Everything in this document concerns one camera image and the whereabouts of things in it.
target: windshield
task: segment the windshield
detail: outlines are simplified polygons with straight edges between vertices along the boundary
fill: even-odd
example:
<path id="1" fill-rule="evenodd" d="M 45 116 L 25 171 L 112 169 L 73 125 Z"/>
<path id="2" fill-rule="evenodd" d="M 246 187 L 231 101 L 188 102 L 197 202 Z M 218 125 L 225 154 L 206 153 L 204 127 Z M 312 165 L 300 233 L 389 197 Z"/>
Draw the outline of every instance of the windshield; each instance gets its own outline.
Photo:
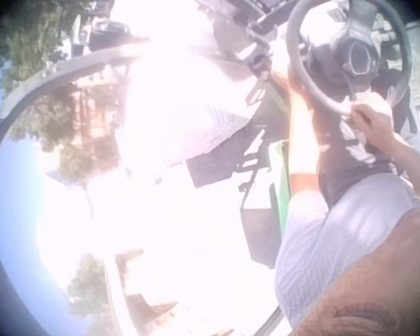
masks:
<path id="1" fill-rule="evenodd" d="M 0 25 L 0 263 L 49 335 L 291 332 L 288 106 L 235 61 L 245 29 L 197 2 L 25 0 Z"/>
<path id="2" fill-rule="evenodd" d="M 265 112 L 284 115 L 242 66 L 164 48 L 70 80 L 16 120 L 0 149 L 3 263 L 65 297 L 73 329 L 253 335 L 277 308 L 267 149 L 282 127 Z"/>

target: hand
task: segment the hand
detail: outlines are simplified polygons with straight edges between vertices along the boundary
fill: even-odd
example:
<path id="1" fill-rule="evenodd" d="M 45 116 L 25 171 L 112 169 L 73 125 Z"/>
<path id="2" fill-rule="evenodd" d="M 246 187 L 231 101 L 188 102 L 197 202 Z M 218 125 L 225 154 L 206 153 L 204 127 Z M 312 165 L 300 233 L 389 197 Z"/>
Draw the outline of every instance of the hand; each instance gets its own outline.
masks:
<path id="1" fill-rule="evenodd" d="M 379 150 L 393 156 L 398 135 L 393 131 L 392 108 L 377 93 L 351 105 L 351 118 L 365 133 L 367 140 Z"/>

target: tree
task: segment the tree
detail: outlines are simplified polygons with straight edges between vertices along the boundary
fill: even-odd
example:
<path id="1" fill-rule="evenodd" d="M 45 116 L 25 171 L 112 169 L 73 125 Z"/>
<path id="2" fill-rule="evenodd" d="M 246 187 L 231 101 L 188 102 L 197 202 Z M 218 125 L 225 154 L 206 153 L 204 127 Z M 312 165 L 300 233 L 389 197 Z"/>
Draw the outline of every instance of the tree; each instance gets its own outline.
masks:
<path id="1" fill-rule="evenodd" d="M 106 313 L 109 299 L 103 262 L 85 254 L 67 292 L 72 298 L 70 308 L 73 314 L 87 318 Z"/>
<path id="2" fill-rule="evenodd" d="M 65 85 L 37 99 L 15 121 L 9 139 L 17 142 L 29 137 L 40 141 L 45 152 L 69 143 L 74 136 L 75 103 L 71 98 L 74 90 L 73 85 Z"/>
<path id="3" fill-rule="evenodd" d="M 1 83 L 7 95 L 15 83 L 25 81 L 44 69 L 47 62 L 65 58 L 59 52 L 63 40 L 88 0 L 21 0 L 0 20 Z"/>
<path id="4" fill-rule="evenodd" d="M 92 172 L 94 160 L 88 153 L 71 144 L 64 144 L 59 154 L 59 172 L 68 182 L 77 183 Z"/>
<path id="5" fill-rule="evenodd" d="M 76 276 L 67 288 L 71 297 L 71 313 L 82 318 L 92 317 L 88 336 L 117 336 L 106 288 L 104 264 L 91 254 L 85 254 Z"/>

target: person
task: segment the person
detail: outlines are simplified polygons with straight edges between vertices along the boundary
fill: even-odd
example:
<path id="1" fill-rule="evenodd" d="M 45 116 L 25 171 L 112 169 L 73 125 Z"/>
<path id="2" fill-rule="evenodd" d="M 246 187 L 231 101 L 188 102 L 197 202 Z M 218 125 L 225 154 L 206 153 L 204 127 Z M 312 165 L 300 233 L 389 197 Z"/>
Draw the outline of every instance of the person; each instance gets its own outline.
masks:
<path id="1" fill-rule="evenodd" d="M 291 199 L 276 260 L 276 296 L 292 335 L 420 335 L 420 124 L 408 91 L 385 101 L 384 71 L 351 117 L 324 110 L 292 77 Z"/>

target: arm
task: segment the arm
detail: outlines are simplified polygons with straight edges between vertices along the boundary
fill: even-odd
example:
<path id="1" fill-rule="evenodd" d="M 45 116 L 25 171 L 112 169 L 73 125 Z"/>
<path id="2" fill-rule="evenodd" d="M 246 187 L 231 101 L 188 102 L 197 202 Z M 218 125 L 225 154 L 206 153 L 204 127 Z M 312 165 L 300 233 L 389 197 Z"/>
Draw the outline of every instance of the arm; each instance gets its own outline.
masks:
<path id="1" fill-rule="evenodd" d="M 312 111 L 303 96 L 288 89 L 290 102 L 288 171 L 291 195 L 303 190 L 320 192 L 317 166 L 319 145 L 312 124 Z"/>
<path id="2" fill-rule="evenodd" d="M 291 335 L 420 335 L 420 208 L 336 280 Z"/>
<path id="3" fill-rule="evenodd" d="M 371 94 L 353 105 L 351 116 L 367 140 L 407 172 L 420 197 L 420 153 L 393 131 L 392 110 L 386 101 L 379 94 Z"/>
<path id="4" fill-rule="evenodd" d="M 312 110 L 299 85 L 289 75 L 289 57 L 280 45 L 272 60 L 275 82 L 289 95 L 289 158 L 288 173 L 291 196 L 303 190 L 319 189 L 319 145 L 312 124 Z"/>
<path id="5" fill-rule="evenodd" d="M 415 192 L 420 197 L 420 153 L 407 145 L 399 134 L 395 134 L 392 148 L 387 154 L 407 172 Z"/>

